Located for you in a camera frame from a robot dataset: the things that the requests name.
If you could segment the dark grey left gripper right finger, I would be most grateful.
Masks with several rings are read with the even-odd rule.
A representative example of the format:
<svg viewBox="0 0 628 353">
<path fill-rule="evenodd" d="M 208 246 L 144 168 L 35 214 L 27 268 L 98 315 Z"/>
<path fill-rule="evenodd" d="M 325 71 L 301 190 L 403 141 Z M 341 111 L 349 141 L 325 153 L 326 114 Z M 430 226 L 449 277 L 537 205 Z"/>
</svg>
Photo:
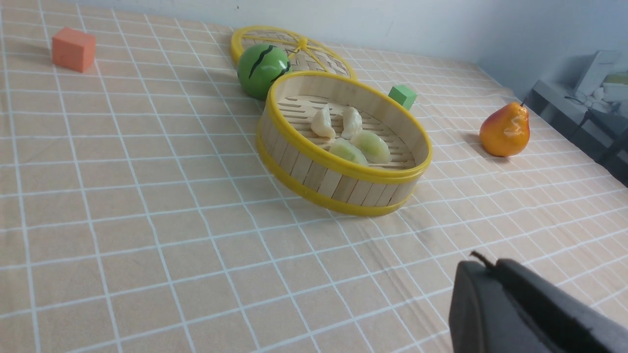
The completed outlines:
<svg viewBox="0 0 628 353">
<path fill-rule="evenodd" d="M 627 329 L 522 264 L 499 259 L 493 273 L 553 353 L 625 353 Z"/>
</svg>

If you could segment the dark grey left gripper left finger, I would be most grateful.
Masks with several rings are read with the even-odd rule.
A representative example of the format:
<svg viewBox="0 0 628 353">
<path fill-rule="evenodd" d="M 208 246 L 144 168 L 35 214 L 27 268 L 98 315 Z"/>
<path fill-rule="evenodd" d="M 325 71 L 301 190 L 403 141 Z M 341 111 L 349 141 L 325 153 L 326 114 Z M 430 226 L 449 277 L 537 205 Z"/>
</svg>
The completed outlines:
<svg viewBox="0 0 628 353">
<path fill-rule="evenodd" d="M 477 251 L 457 265 L 449 306 L 456 353 L 558 353 L 548 333 L 554 286 L 512 259 Z"/>
</svg>

